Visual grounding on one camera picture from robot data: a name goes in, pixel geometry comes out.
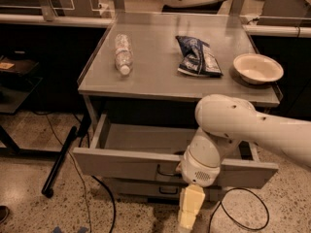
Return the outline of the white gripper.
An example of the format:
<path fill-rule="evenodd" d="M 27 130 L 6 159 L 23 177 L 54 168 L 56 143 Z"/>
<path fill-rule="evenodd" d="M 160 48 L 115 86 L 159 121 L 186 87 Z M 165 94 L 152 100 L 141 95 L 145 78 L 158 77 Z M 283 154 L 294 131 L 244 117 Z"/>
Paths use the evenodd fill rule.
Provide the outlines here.
<path fill-rule="evenodd" d="M 183 188 L 180 194 L 178 233 L 191 233 L 205 199 L 202 187 L 212 185 L 220 174 L 221 168 L 200 164 L 189 152 L 184 153 L 180 166 L 183 180 L 189 185 Z"/>

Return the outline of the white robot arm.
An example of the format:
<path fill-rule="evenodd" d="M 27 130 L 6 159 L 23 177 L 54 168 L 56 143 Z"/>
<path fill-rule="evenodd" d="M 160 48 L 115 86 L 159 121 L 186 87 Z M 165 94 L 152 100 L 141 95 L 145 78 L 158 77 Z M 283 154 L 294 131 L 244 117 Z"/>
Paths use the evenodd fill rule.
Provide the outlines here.
<path fill-rule="evenodd" d="M 258 112 L 247 100 L 212 94 L 195 107 L 198 128 L 179 169 L 188 184 L 180 195 L 178 230 L 190 233 L 205 193 L 224 159 L 245 141 L 311 167 L 311 122 Z"/>

